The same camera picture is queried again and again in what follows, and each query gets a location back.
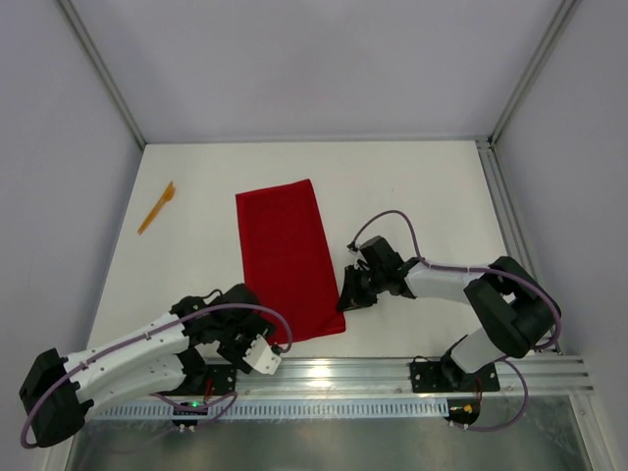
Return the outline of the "red cloth napkin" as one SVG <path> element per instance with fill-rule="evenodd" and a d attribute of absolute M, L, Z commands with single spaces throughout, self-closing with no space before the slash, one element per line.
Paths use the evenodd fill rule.
<path fill-rule="evenodd" d="M 288 322 L 295 342 L 346 329 L 339 291 L 311 181 L 235 197 L 245 284 Z"/>

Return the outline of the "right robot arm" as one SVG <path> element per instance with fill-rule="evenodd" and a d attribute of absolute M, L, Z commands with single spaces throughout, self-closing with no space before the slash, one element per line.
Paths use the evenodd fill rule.
<path fill-rule="evenodd" d="M 469 305 L 481 327 L 450 347 L 437 374 L 450 391 L 475 382 L 485 367 L 507 357 L 522 358 L 541 346 L 549 331 L 559 333 L 557 303 L 513 258 L 487 266 L 448 266 L 414 256 L 404 260 L 376 235 L 348 249 L 357 255 L 344 268 L 337 310 L 367 308 L 388 293 L 408 299 L 437 298 Z"/>

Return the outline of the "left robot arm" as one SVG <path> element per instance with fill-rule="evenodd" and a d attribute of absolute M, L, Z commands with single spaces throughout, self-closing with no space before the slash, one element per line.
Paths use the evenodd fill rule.
<path fill-rule="evenodd" d="M 117 340 L 62 355 L 55 348 L 33 360 L 19 390 L 26 413 L 21 445 L 57 445 L 99 413 L 155 395 L 195 394 L 206 363 L 198 348 L 215 344 L 237 370 L 272 375 L 286 349 L 271 340 L 276 311 L 244 284 L 186 296 L 169 311 Z"/>

